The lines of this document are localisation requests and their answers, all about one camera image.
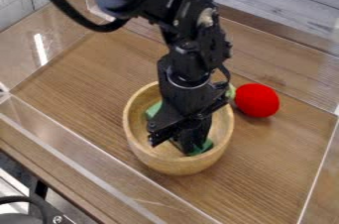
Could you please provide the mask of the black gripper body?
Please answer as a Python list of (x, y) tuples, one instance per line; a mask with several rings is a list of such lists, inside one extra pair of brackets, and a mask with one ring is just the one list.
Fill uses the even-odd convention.
[(157, 61), (161, 101), (166, 101), (184, 116), (192, 113), (213, 114), (227, 105), (225, 93), (229, 89), (231, 73), (223, 64), (217, 65), (216, 69), (225, 80), (213, 83), (212, 69), (199, 71), (190, 62), (174, 65), (169, 55)]

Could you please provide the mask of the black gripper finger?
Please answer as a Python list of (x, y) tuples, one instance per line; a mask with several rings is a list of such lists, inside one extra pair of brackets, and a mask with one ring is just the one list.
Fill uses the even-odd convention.
[(181, 152), (186, 156), (205, 153), (213, 146), (208, 140), (208, 134), (212, 126), (212, 116), (208, 115), (201, 120), (193, 120), (181, 130), (177, 140)]

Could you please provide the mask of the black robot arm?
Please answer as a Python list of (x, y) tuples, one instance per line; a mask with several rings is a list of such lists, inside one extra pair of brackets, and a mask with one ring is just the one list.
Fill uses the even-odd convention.
[(141, 17), (158, 26), (168, 54), (157, 60), (161, 105), (146, 121), (149, 145), (170, 140), (184, 154), (203, 149), (212, 114), (227, 105), (229, 83), (215, 83), (232, 45), (213, 0), (94, 0), (120, 21)]

